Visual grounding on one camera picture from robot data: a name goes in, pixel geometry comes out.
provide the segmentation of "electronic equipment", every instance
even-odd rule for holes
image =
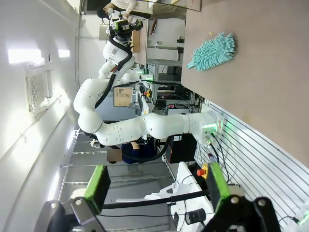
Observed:
[[[194,161],[196,147],[197,141],[192,134],[174,135],[166,150],[166,159],[169,163]]]

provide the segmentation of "person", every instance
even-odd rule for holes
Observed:
[[[126,154],[136,158],[151,158],[156,155],[156,150],[154,146],[154,139],[150,138],[150,140],[145,144],[137,144],[136,142],[122,144],[121,149]],[[122,155],[122,161],[127,164],[139,162],[138,160],[130,159],[124,155]],[[116,161],[109,161],[109,163],[114,164],[116,163]]]
[[[136,0],[111,0],[107,5],[99,7],[97,15],[99,18],[109,19],[110,13],[114,10],[122,12],[124,18],[128,18],[131,22],[133,17],[142,17],[145,19],[167,19],[167,18],[179,18],[186,20],[186,8],[163,5],[155,3],[150,8],[147,1]]]

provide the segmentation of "black hose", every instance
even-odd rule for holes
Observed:
[[[213,146],[212,144],[210,144],[210,145],[211,145],[211,147],[212,147],[212,149],[213,149],[214,153],[216,154],[216,157],[217,157],[217,162],[219,163],[219,155],[218,155],[218,153],[217,153],[216,149],[214,148],[214,146]]]
[[[131,156],[130,154],[128,154],[124,150],[122,150],[122,154],[123,154],[123,156],[125,156],[125,157],[127,157],[129,159],[132,159],[132,160],[136,160],[136,161],[139,161],[139,162],[150,162],[150,161],[156,160],[157,158],[161,157],[166,152],[166,149],[169,146],[169,141],[170,141],[171,138],[172,138],[172,136],[168,137],[166,139],[166,142],[165,142],[164,147],[162,148],[162,150],[157,155],[155,155],[153,157],[150,157],[150,158],[137,158],[137,157]],[[112,148],[112,149],[120,149],[117,146],[109,146],[109,147]]]
[[[116,76],[117,76],[116,72],[120,71],[121,68],[124,66],[124,64],[127,63],[127,62],[132,58],[132,56],[133,56],[131,50],[129,50],[129,49],[126,48],[125,46],[123,46],[123,45],[117,43],[116,41],[114,41],[113,38],[114,38],[113,36],[110,37],[110,42],[111,42],[111,44],[114,45],[114,46],[116,46],[116,47],[118,47],[119,49],[124,50],[125,52],[127,52],[127,57],[126,57],[124,60],[122,60],[122,61],[120,61],[120,62],[118,63],[118,66],[117,66],[116,70],[114,71],[114,73],[113,73],[113,74],[111,75],[111,77],[110,77],[110,80],[109,80],[109,82],[108,82],[108,85],[107,85],[107,87],[106,87],[104,93],[102,94],[102,96],[100,97],[100,99],[97,101],[97,103],[96,103],[96,105],[95,105],[95,109],[97,109],[97,107],[104,101],[104,99],[107,97],[108,93],[109,93],[110,90],[112,89],[112,85],[114,84],[115,78],[116,78]]]
[[[168,202],[180,202],[189,200],[196,197],[202,197],[209,194],[208,190],[203,190],[199,192],[186,193],[182,195],[176,195],[168,198],[162,198],[157,200],[150,201],[142,201],[142,202],[128,202],[128,203],[113,203],[113,204],[104,204],[103,209],[119,209],[119,208],[131,208],[131,207],[139,207],[139,206],[147,206],[154,204],[163,204]]]

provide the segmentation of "wooden table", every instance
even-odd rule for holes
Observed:
[[[235,34],[235,58],[188,70],[194,50],[220,32]],[[203,0],[201,12],[187,12],[182,84],[309,167],[308,41],[307,0]]]

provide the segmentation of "blue shirt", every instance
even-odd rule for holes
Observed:
[[[131,155],[136,158],[151,158],[156,155],[155,147],[153,140],[150,139],[150,141],[145,145],[139,145],[139,149],[133,149],[133,146],[131,143],[122,144],[121,149],[125,151],[128,155]],[[138,160],[130,159],[124,155],[122,155],[122,161],[127,164],[133,164],[138,163]]]

